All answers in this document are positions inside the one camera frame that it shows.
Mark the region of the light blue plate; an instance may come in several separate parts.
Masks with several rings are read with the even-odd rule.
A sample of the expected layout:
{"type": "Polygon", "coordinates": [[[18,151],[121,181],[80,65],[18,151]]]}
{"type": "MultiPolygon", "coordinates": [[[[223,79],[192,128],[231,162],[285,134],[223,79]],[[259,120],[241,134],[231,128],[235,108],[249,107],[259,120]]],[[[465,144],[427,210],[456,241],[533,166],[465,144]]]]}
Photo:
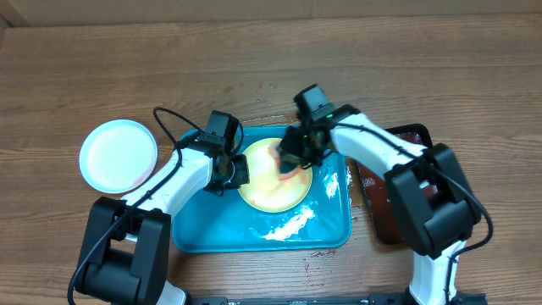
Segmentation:
{"type": "Polygon", "coordinates": [[[151,131],[129,119],[99,125],[84,140],[80,173],[92,188],[109,194],[131,191],[142,184],[158,162],[151,131]]]}

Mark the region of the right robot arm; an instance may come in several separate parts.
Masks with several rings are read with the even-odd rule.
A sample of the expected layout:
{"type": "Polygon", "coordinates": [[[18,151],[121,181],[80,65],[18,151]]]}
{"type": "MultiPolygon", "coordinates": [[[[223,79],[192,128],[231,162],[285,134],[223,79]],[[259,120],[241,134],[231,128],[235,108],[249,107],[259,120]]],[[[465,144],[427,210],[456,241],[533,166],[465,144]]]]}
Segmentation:
{"type": "Polygon", "coordinates": [[[379,128],[358,109],[300,111],[276,148],[282,175],[321,164],[331,153],[353,158],[386,184],[401,238],[414,251],[408,287],[418,304],[460,304],[458,258],[473,227],[489,217],[452,150],[425,147],[379,128]]]}

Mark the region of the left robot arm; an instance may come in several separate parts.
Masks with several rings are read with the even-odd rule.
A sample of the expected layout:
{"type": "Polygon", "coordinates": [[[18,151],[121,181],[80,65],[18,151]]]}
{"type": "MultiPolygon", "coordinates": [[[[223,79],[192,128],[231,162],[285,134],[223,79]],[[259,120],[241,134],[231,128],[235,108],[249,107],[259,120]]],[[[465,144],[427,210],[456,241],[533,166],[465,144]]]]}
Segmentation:
{"type": "Polygon", "coordinates": [[[173,218],[200,190],[221,193],[249,181],[246,157],[192,143],[143,186],[91,207],[76,270],[67,291],[111,304],[187,304],[167,280],[173,218]]]}

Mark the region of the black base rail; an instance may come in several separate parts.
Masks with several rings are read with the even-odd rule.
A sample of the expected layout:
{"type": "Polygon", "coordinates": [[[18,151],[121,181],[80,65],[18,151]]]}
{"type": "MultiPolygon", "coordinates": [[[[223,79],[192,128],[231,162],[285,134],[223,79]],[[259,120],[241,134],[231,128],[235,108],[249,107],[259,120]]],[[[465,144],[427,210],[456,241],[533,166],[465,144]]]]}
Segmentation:
{"type": "Polygon", "coordinates": [[[188,305],[415,305],[407,293],[374,293],[367,297],[252,298],[189,297],[188,305]]]}

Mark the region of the black water tray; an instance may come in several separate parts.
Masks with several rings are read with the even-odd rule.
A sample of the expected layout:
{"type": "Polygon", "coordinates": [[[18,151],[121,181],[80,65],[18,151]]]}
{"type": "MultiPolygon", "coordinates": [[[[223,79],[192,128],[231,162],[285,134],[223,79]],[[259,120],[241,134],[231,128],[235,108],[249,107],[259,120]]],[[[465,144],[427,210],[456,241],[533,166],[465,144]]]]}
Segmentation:
{"type": "MultiPolygon", "coordinates": [[[[414,144],[433,146],[429,130],[422,124],[401,125],[388,128],[387,131],[414,144]]],[[[401,233],[393,215],[385,181],[365,165],[357,163],[357,168],[362,179],[362,192],[377,241],[387,246],[402,244],[401,233]]]]}

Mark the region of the yellow plate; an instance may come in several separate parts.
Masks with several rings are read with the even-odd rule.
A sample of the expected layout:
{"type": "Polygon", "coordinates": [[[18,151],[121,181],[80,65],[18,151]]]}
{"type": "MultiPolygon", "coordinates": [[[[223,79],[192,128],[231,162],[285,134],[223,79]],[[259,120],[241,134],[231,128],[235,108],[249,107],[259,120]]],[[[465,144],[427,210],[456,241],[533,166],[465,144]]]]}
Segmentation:
{"type": "Polygon", "coordinates": [[[241,197],[252,207],[266,213],[279,213],[297,206],[312,185],[312,169],[296,168],[288,174],[279,172],[276,148],[279,138],[252,143],[246,156],[249,183],[239,189],[241,197]]]}

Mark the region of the teal plastic tray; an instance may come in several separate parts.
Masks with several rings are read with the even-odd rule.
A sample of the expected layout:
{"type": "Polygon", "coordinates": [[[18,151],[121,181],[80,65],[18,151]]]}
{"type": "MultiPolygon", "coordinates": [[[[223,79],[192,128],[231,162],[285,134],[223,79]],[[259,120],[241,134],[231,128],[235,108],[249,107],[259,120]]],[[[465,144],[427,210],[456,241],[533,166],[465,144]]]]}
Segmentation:
{"type": "MultiPolygon", "coordinates": [[[[283,126],[247,127],[242,153],[254,142],[279,138],[283,126]]],[[[351,234],[348,170],[333,154],[312,169],[312,185],[295,207],[266,213],[249,205],[237,190],[219,197],[198,191],[173,221],[172,237],[184,252],[248,252],[338,247],[351,234]]]]}

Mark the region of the pink and green sponge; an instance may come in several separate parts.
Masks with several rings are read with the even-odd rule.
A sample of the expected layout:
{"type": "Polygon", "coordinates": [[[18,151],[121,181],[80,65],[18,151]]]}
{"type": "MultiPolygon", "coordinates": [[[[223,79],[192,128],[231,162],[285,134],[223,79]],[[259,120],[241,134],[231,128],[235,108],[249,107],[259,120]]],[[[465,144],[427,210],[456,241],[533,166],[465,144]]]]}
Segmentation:
{"type": "Polygon", "coordinates": [[[301,171],[301,167],[296,164],[287,162],[281,162],[278,165],[278,178],[279,180],[288,180],[301,171]]]}

